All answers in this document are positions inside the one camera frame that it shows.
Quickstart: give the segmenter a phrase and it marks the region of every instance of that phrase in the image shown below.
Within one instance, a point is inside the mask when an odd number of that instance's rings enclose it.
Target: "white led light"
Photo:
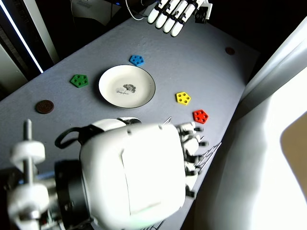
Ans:
[[[10,16],[10,14],[9,14],[8,10],[6,9],[5,5],[3,4],[2,0],[0,0],[0,6],[2,7],[2,9],[3,9],[5,15],[8,17],[8,19],[9,19],[10,23],[12,24],[12,26],[13,26],[15,32],[16,32],[17,35],[19,36],[21,42],[23,43],[23,45],[24,45],[24,47],[26,48],[26,50],[28,51],[29,55],[30,55],[31,58],[33,59],[33,61],[34,61],[34,63],[36,64],[37,68],[39,69],[39,71],[40,71],[41,73],[43,73],[42,68],[40,67],[39,63],[37,62],[36,58],[34,57],[32,51],[30,50],[30,48],[29,48],[29,46],[28,46],[28,44],[25,42],[23,36],[22,36],[21,33],[19,32],[19,30],[18,30],[18,28],[17,28],[15,22],[13,21],[12,17]]]

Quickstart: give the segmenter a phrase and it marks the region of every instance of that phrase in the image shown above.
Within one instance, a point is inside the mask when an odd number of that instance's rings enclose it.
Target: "gray tabletop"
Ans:
[[[236,54],[226,54],[227,46]],[[152,75],[156,92],[140,108],[117,108],[103,100],[98,80],[110,67],[130,64],[128,60],[133,54],[143,56],[146,63],[141,67]],[[33,122],[34,139],[46,147],[46,160],[37,166],[40,172],[53,170],[56,161],[79,157],[78,143],[64,150],[55,147],[54,140],[61,132],[103,118],[134,116],[143,123],[154,123],[172,116],[172,123],[179,124],[192,121],[192,112],[203,109],[209,119],[201,126],[211,147],[221,141],[258,55],[210,24],[189,20],[179,36],[172,38],[145,20],[127,20],[0,102],[0,168],[12,166],[10,148],[22,140],[26,118]],[[70,84],[74,74],[86,74],[89,85],[78,89]],[[191,96],[188,106],[175,101],[175,94],[182,91]],[[34,109],[44,99],[55,105],[47,115]],[[205,174],[198,179],[196,190]],[[192,200],[187,198],[184,207],[160,229],[180,229],[191,204]]]

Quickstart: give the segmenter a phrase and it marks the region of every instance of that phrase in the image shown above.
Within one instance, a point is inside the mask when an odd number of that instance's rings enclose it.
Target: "brown round disc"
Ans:
[[[50,113],[54,108],[54,104],[52,101],[49,100],[43,100],[36,104],[35,109],[40,114],[48,114]]]
[[[226,53],[229,54],[229,55],[235,54],[235,50],[234,50],[233,48],[231,48],[231,47],[227,47],[227,48],[225,49],[225,51],[226,51]]]

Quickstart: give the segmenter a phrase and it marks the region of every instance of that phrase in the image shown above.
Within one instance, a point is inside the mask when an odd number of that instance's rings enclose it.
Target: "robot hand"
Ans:
[[[208,0],[159,0],[155,8],[147,18],[149,24],[155,22],[157,29],[162,28],[163,32],[175,37],[179,34],[189,17],[200,7],[207,7],[204,12],[204,19],[208,20],[211,14],[212,4]]]

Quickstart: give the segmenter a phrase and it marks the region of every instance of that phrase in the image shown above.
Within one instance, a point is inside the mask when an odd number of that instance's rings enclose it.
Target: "plate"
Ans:
[[[108,69],[99,80],[101,95],[121,108],[137,108],[148,103],[155,92],[152,76],[145,70],[130,65]]]

